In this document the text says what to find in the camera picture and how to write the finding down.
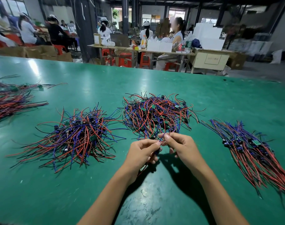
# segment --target light blue sleeveless top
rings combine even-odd
[[[174,34],[174,38],[176,36],[180,36],[181,37],[181,43],[182,43],[183,42],[183,35],[182,35],[181,31],[178,31],[176,34]]]

